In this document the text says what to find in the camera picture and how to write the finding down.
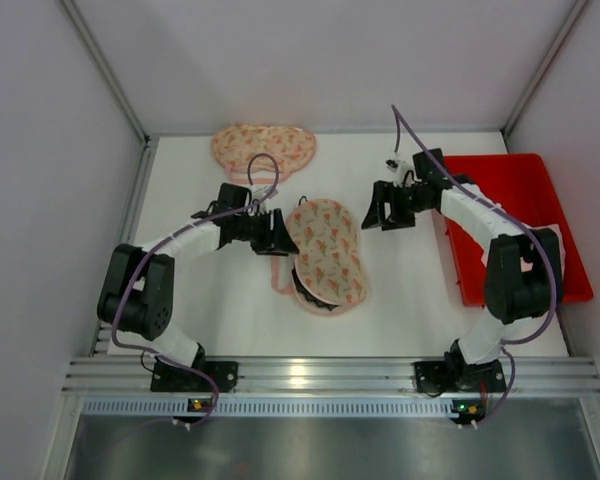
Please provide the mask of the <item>floral mesh laundry bag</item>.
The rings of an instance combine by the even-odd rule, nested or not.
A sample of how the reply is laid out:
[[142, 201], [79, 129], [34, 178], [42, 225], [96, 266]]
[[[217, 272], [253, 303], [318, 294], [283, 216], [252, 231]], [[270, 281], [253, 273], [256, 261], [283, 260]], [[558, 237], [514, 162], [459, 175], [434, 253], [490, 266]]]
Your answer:
[[[366, 300], [371, 281], [361, 259], [359, 225], [347, 207], [333, 199], [302, 197], [285, 226], [299, 254], [288, 262], [271, 259], [271, 287], [276, 293], [292, 296], [302, 308], [330, 317]], [[312, 294], [338, 308], [327, 311], [308, 304], [294, 287], [293, 268]]]

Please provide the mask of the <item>pink cloth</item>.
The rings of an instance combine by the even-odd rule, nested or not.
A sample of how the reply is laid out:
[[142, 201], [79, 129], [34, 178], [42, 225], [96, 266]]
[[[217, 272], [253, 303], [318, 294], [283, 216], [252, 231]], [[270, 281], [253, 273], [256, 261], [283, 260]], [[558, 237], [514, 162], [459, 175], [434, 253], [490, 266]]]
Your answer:
[[[564, 277], [565, 272], [566, 272], [566, 249], [564, 246], [563, 236], [562, 236], [559, 225], [558, 224], [543, 225], [543, 226], [539, 226], [539, 229], [550, 229], [551, 231], [553, 231], [556, 234], [556, 236], [558, 238], [558, 242], [559, 242], [561, 277]], [[481, 256], [481, 263], [484, 267], [486, 267], [487, 262], [488, 262], [488, 251], [484, 250], [483, 254]], [[523, 272], [530, 271], [532, 268], [532, 264], [529, 262], [526, 262], [525, 260], [521, 260], [520, 264], [521, 264], [521, 270]]]

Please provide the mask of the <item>black lace bra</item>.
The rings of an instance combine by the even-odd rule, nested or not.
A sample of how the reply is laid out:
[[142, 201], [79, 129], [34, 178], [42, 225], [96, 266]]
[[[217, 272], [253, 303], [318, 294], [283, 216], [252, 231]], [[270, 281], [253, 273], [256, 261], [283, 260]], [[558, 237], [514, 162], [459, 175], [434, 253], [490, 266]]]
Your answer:
[[318, 299], [314, 294], [312, 294], [300, 281], [300, 278], [299, 278], [295, 268], [293, 268], [291, 270], [291, 276], [292, 276], [293, 284], [294, 284], [296, 291], [308, 304], [313, 305], [319, 309], [327, 310], [327, 311], [333, 311], [336, 308], [338, 308], [337, 304], [330, 304], [330, 303], [324, 302], [324, 301]]

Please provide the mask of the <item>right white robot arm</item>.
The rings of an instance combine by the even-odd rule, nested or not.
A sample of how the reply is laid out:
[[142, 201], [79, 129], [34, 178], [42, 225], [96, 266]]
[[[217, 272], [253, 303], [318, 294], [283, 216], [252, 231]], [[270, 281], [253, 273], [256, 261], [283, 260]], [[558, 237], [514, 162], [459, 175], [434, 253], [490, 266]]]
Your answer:
[[507, 213], [470, 176], [450, 173], [439, 149], [419, 152], [409, 162], [393, 156], [386, 166], [394, 178], [374, 183], [363, 229], [410, 228], [417, 214], [437, 211], [482, 250], [484, 307], [447, 354], [455, 367], [489, 364], [502, 347], [539, 337], [563, 297], [562, 240], [556, 231], [533, 228]]

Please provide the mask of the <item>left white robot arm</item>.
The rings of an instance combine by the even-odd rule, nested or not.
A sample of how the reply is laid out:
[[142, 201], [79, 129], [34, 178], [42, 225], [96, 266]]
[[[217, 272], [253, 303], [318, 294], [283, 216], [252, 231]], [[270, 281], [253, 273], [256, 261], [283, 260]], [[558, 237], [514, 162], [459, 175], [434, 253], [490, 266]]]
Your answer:
[[266, 207], [271, 193], [224, 183], [217, 199], [174, 233], [143, 245], [116, 246], [96, 307], [98, 319], [112, 327], [114, 345], [180, 368], [199, 368], [204, 349], [182, 330], [184, 300], [202, 278], [187, 277], [194, 262], [234, 241], [248, 243], [257, 255], [299, 253], [281, 211]]

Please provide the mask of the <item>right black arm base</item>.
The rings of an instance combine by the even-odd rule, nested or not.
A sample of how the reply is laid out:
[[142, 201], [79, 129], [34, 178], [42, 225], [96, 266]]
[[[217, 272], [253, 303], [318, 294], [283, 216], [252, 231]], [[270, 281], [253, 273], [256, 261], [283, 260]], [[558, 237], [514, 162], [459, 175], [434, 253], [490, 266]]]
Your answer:
[[503, 393], [506, 381], [498, 360], [468, 365], [462, 360], [427, 360], [414, 363], [418, 393], [438, 397], [445, 393]]

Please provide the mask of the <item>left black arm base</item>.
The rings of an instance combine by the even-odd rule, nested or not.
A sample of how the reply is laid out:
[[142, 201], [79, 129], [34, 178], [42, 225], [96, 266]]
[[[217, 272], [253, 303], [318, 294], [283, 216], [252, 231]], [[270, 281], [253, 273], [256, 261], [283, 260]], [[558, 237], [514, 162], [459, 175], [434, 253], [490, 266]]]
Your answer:
[[207, 377], [220, 393], [226, 393], [233, 390], [238, 381], [239, 364], [234, 361], [197, 359], [194, 367], [204, 377], [161, 360], [155, 360], [153, 366], [148, 367], [142, 357], [141, 366], [151, 372], [149, 389], [154, 393], [212, 393], [213, 385]]

